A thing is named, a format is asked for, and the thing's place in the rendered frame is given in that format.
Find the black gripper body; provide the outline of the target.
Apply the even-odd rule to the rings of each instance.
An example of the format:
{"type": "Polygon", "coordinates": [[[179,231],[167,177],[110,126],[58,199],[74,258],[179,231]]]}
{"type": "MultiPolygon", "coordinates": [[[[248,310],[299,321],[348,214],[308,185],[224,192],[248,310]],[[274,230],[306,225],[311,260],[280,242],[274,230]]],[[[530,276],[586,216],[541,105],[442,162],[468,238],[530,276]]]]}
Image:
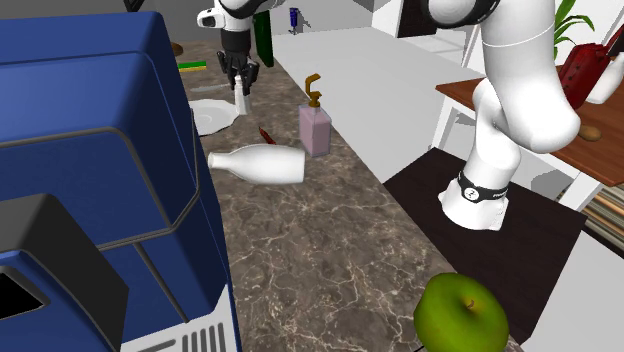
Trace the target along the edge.
{"type": "Polygon", "coordinates": [[[233,60],[233,65],[237,66],[238,62],[244,66],[250,57],[251,49],[251,31],[229,31],[222,29],[221,44],[222,51],[225,51],[233,60]]]}

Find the small white bottle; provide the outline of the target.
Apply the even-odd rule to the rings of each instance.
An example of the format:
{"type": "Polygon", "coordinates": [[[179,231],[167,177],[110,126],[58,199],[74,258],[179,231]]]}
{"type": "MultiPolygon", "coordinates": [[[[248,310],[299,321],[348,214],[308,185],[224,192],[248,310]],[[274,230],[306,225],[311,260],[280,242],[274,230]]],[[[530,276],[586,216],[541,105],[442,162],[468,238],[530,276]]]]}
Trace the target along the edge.
{"type": "Polygon", "coordinates": [[[238,114],[248,115],[251,112],[251,102],[249,96],[244,94],[243,81],[240,75],[235,76],[234,96],[238,114]]]}

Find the dark green box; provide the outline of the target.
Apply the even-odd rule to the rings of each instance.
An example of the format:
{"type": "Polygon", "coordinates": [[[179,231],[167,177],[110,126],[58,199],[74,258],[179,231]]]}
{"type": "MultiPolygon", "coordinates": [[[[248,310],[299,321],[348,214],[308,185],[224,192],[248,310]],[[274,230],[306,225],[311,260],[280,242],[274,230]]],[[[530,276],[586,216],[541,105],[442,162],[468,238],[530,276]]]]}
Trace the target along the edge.
{"type": "Polygon", "coordinates": [[[256,13],[253,16],[256,50],[266,67],[274,66],[270,11],[256,13]]]}

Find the white plate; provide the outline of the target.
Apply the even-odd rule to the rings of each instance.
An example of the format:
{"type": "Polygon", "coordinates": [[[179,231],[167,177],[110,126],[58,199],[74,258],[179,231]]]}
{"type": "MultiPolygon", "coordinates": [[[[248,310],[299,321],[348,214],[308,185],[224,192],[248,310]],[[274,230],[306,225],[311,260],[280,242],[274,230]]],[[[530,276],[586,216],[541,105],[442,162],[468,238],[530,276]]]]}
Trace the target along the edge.
{"type": "Polygon", "coordinates": [[[234,104],[225,100],[201,99],[190,101],[199,136],[211,135],[233,124],[239,113],[234,104]]]}

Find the pink soap dispenser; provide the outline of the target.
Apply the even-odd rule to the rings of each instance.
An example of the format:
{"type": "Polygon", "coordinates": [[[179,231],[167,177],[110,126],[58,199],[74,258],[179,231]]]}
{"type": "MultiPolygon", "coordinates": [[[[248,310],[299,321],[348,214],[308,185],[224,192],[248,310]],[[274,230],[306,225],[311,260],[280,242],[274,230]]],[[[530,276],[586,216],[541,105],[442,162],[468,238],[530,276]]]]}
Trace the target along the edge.
{"type": "Polygon", "coordinates": [[[314,73],[305,80],[305,93],[308,102],[299,106],[299,138],[311,157],[330,153],[331,124],[330,116],[321,107],[320,91],[312,91],[311,84],[321,76],[314,73]]]}

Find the large white bottle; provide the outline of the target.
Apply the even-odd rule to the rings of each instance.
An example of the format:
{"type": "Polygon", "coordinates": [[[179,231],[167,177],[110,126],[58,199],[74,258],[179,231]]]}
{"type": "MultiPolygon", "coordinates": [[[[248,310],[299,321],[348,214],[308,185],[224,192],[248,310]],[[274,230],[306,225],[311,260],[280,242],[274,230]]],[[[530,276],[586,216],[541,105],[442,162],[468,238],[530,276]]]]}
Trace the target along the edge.
{"type": "Polygon", "coordinates": [[[301,149],[256,144],[229,153],[210,152],[210,169],[226,170],[254,184],[281,185],[302,183],[305,175],[305,152],[301,149]]]}

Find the blue appliance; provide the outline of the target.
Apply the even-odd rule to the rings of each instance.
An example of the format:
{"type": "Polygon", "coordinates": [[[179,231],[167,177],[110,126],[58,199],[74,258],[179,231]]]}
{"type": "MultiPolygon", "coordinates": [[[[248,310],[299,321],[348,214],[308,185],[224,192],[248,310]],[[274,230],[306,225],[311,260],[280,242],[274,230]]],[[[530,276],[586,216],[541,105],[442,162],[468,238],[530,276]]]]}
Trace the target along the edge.
{"type": "Polygon", "coordinates": [[[0,20],[0,352],[243,352],[156,12],[0,20]]]}

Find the green apple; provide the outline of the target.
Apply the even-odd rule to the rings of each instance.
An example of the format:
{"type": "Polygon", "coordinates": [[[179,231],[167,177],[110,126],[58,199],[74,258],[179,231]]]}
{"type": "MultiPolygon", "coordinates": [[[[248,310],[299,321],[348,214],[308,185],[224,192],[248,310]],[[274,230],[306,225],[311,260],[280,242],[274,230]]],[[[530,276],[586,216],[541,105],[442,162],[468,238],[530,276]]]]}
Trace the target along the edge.
{"type": "Polygon", "coordinates": [[[459,273],[429,280],[413,324],[428,352],[503,352],[509,337],[507,316],[496,297],[459,273]]]}

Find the green house plant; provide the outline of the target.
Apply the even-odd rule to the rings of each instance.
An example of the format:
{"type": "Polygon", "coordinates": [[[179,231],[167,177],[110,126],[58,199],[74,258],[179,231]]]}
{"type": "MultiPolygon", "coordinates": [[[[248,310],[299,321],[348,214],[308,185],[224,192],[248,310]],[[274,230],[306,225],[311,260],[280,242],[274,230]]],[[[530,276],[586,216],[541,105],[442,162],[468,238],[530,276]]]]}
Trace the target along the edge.
{"type": "Polygon", "coordinates": [[[570,11],[576,4],[577,0],[562,0],[555,13],[554,21],[554,47],[553,47],[553,59],[558,56],[558,45],[561,42],[574,43],[572,39],[566,37],[564,33],[574,24],[584,23],[592,31],[595,30],[592,20],[587,15],[571,15],[570,11]]]}

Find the dark robot stand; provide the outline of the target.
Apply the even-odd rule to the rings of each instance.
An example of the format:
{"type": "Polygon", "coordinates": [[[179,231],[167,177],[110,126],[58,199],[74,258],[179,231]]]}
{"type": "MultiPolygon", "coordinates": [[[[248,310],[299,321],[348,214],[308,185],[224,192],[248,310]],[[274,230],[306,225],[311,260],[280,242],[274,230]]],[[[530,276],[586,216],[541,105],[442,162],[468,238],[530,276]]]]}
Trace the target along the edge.
{"type": "Polygon", "coordinates": [[[511,336],[522,344],[532,335],[586,216],[511,184],[500,230],[462,228],[447,219],[438,195],[464,165],[433,148],[384,186],[457,272],[496,296],[511,336]]]}

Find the red watering can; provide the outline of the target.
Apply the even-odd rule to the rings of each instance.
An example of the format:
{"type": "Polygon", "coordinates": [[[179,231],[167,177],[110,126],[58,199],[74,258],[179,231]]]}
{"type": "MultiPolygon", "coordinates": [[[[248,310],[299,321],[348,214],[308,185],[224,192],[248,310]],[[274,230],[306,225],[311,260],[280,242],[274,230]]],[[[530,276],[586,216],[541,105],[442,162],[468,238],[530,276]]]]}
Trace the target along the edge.
{"type": "Polygon", "coordinates": [[[559,78],[570,106],[581,107],[605,72],[611,58],[619,53],[619,37],[624,24],[612,35],[606,45],[582,44],[573,48],[559,71],[559,78]]]}

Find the wooden table with white legs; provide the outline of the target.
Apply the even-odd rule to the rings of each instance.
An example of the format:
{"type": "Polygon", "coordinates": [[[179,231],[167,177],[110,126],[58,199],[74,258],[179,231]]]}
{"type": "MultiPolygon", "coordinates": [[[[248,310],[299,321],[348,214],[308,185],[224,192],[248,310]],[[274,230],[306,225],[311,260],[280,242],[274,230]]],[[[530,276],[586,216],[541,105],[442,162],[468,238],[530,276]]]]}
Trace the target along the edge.
{"type": "MultiPolygon", "coordinates": [[[[457,114],[475,118],[472,94],[479,82],[471,79],[436,86],[444,100],[433,147],[444,147],[457,114]]],[[[559,203],[580,211],[603,187],[624,183],[624,80],[607,101],[586,103],[577,114],[583,124],[598,128],[602,138],[589,142],[578,137],[557,152],[537,157],[573,179],[559,203]]]]}

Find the striped rug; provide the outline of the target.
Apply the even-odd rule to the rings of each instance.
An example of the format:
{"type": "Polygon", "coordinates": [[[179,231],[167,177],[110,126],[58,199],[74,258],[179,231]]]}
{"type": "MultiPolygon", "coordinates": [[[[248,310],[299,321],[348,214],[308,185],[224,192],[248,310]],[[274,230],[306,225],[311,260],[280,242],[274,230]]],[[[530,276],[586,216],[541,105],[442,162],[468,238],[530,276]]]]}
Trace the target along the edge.
{"type": "Polygon", "coordinates": [[[591,231],[624,250],[624,184],[604,187],[581,213],[591,231]]]}

